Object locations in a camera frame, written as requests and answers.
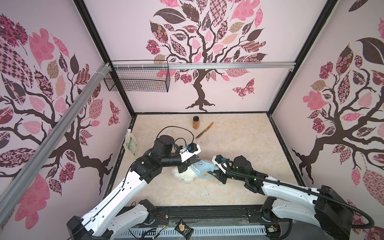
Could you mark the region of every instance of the wall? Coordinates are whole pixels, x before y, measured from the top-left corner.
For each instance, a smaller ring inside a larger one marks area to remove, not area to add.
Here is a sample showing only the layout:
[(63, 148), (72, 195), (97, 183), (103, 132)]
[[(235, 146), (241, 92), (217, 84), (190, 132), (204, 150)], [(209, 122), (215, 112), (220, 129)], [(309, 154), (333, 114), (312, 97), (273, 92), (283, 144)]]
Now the wall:
[[(0, 194), (103, 63), (71, 0), (2, 3)], [(16, 205), (1, 239), (66, 239), (102, 198), (130, 117), (104, 82)]]
[(351, 239), (384, 237), (382, 9), (340, 1), (273, 115), (307, 186), (330, 186), (374, 218)]
[[(294, 61), (325, 2), (93, 0), (86, 4), (112, 60), (219, 63)], [(127, 92), (134, 110), (267, 111), (287, 69), (198, 70), (197, 77), (194, 72), (171, 71), (168, 93)]]

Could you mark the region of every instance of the black wire mesh basket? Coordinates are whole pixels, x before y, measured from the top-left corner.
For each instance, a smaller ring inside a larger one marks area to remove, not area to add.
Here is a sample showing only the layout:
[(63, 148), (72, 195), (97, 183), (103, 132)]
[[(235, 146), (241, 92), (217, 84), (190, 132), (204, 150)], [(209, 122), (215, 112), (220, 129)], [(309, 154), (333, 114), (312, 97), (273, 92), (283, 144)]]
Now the black wire mesh basket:
[(168, 92), (170, 76), (166, 60), (112, 61), (113, 70), (104, 82), (109, 91), (118, 91), (120, 81), (125, 91)]

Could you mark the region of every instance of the beige table surface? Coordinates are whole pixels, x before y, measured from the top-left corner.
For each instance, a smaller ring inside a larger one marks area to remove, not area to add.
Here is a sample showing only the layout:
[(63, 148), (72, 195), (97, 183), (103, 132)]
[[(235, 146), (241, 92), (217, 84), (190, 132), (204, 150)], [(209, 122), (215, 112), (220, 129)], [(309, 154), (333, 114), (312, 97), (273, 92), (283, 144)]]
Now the beige table surface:
[[(192, 128), (193, 116), (200, 118), (197, 130)], [(211, 122), (215, 122), (213, 126), (194, 141), (201, 147), (201, 159), (211, 160), (214, 155), (221, 154), (233, 160), (243, 155), (254, 170), (297, 184), (269, 119), (263, 113), (138, 115), (132, 131), (139, 145), (138, 156), (153, 147), (157, 134), (166, 126), (184, 127), (197, 136)], [(192, 140), (189, 132), (174, 127), (167, 128), (163, 134), (174, 139), (183, 137), (188, 144)], [(184, 145), (183, 140), (177, 143)], [(123, 157), (114, 187), (123, 180), (132, 161), (127, 155)], [(244, 182), (238, 180), (228, 179), (223, 185), (214, 177), (196, 178), (185, 184), (173, 176), (171, 169), (164, 167), (161, 174), (136, 194), (128, 205), (143, 199), (155, 206), (263, 204), (266, 199), (266, 196), (247, 190)]]

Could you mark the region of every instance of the wooden knife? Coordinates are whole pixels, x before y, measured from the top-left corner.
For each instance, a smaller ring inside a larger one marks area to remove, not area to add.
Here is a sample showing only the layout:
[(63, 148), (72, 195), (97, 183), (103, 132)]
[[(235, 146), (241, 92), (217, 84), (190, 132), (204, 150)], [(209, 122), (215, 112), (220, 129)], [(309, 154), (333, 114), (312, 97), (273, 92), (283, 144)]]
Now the wooden knife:
[(204, 129), (204, 131), (202, 131), (199, 135), (197, 135), (196, 139), (198, 139), (199, 137), (201, 137), (201, 135), (203, 135), (203, 133), (208, 131), (208, 129), (210, 129), (213, 124), (214, 124), (213, 122), (211, 124), (209, 124), (209, 126), (206, 129)]

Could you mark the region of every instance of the spice jar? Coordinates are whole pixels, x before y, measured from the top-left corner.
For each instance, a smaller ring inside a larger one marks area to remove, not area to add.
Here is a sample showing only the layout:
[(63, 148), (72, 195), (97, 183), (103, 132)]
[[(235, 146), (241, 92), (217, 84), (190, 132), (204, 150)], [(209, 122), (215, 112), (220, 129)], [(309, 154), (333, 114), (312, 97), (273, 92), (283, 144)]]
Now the spice jar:
[(199, 117), (198, 116), (194, 116), (193, 117), (192, 127), (194, 129), (198, 129), (200, 127), (200, 122), (199, 122)]

